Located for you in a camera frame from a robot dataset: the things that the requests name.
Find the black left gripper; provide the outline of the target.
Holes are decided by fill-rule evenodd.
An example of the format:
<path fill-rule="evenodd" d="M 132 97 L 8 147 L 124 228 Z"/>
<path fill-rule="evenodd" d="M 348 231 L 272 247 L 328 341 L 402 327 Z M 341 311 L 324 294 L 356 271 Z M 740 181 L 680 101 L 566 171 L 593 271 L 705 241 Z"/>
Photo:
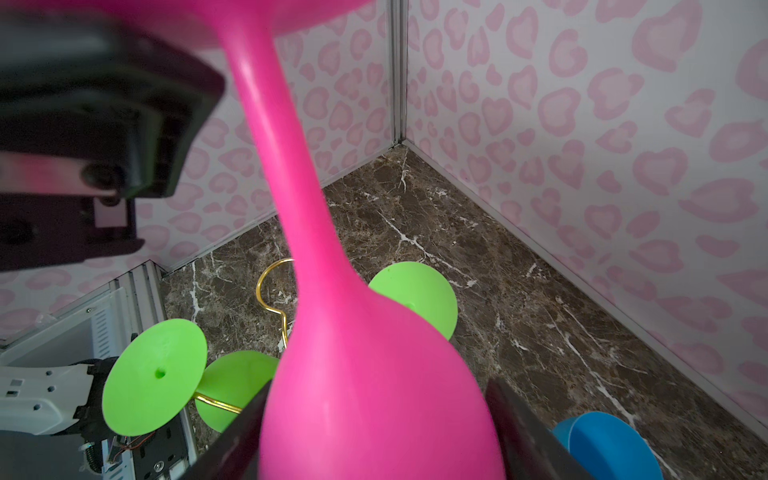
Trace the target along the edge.
<path fill-rule="evenodd" d="M 224 77 L 119 21 L 1 15 L 1 270 L 138 252 L 134 201 L 175 193 Z"/>

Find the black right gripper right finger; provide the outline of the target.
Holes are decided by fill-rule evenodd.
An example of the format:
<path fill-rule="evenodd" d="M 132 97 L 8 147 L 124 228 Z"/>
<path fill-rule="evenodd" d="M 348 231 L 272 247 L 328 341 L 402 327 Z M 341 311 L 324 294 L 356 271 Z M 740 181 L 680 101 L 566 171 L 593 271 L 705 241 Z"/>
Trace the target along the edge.
<path fill-rule="evenodd" d="M 488 381 L 485 400 L 496 428 L 507 479 L 593 479 L 502 379 Z"/>

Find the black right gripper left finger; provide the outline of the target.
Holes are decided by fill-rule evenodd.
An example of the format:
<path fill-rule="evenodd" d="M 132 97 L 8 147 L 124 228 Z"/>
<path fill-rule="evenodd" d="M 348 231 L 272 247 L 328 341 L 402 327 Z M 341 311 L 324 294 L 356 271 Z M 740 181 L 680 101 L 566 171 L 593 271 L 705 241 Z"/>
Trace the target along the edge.
<path fill-rule="evenodd" d="M 260 433 L 271 387 L 268 381 L 181 480 L 259 479 Z"/>

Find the blue wine glass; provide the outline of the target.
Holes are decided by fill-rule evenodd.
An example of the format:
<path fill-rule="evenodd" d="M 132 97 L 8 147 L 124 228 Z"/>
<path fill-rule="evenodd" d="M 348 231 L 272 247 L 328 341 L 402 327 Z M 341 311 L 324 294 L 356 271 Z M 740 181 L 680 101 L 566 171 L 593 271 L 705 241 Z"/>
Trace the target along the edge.
<path fill-rule="evenodd" d="M 663 480 L 645 439 L 613 415 L 588 412 L 561 421 L 552 433 L 594 479 Z"/>

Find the magenta wine glass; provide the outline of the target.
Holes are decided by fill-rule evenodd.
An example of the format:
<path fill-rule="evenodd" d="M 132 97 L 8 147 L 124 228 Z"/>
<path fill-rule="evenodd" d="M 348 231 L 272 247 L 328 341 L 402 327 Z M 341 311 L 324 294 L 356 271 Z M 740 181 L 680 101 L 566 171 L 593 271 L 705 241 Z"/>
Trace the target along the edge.
<path fill-rule="evenodd" d="M 497 433 L 454 347 L 347 259 L 274 47 L 355 1 L 90 1 L 139 25 L 204 24 L 225 50 L 294 259 L 294 327 L 259 437 L 263 479 L 501 479 Z"/>

